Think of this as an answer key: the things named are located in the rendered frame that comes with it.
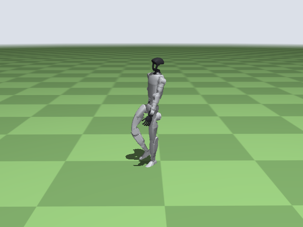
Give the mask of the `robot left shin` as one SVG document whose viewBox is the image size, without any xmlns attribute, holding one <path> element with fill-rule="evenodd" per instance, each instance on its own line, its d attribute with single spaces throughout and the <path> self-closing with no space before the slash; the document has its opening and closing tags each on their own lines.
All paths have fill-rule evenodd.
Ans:
<svg viewBox="0 0 303 227">
<path fill-rule="evenodd" d="M 151 161 L 155 162 L 155 155 L 158 148 L 158 137 L 156 137 L 155 141 L 153 142 L 150 140 L 150 154 L 151 154 Z"/>
</svg>

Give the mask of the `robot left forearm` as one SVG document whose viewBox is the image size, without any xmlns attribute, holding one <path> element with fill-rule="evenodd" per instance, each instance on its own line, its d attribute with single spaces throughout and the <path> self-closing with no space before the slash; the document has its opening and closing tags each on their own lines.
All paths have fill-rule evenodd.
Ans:
<svg viewBox="0 0 303 227">
<path fill-rule="evenodd" d="M 154 112 L 156 110 L 157 104 L 159 103 L 159 100 L 160 100 L 160 96 L 156 95 L 155 100 L 152 101 L 152 105 L 150 107 L 150 111 L 151 111 L 150 115 L 154 115 Z"/>
</svg>

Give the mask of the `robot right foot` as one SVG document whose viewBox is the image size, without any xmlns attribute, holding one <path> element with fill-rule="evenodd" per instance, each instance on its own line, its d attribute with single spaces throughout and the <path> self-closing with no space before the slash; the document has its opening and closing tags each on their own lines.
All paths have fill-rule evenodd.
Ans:
<svg viewBox="0 0 303 227">
<path fill-rule="evenodd" d="M 150 155 L 150 149 L 147 151 L 147 153 L 144 152 L 143 155 L 139 159 L 142 160 L 142 159 L 146 158 L 149 155 Z"/>
</svg>

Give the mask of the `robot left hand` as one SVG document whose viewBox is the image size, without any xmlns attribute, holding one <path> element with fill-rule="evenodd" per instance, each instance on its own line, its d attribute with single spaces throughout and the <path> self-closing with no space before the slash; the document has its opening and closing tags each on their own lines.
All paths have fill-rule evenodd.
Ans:
<svg viewBox="0 0 303 227">
<path fill-rule="evenodd" d="M 143 123 L 144 126 L 149 126 L 151 124 L 151 121 L 152 121 L 152 116 L 153 115 L 150 115 L 150 112 L 148 113 L 148 116 L 146 116 L 146 118 L 144 118 L 143 120 L 145 120 L 145 122 Z M 142 120 L 142 121 L 143 121 Z M 146 124 L 145 124 L 146 123 Z"/>
</svg>

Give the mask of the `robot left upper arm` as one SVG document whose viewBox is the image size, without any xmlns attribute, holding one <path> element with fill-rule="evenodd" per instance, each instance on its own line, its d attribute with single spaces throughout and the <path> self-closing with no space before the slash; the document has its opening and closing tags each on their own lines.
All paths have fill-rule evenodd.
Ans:
<svg viewBox="0 0 303 227">
<path fill-rule="evenodd" d="M 159 77 L 159 79 L 158 79 L 157 93 L 155 93 L 155 94 L 152 95 L 153 99 L 155 99 L 156 95 L 161 96 L 161 93 L 163 91 L 163 87 L 164 87 L 165 84 L 166 84 L 166 79 L 163 78 L 163 77 Z"/>
</svg>

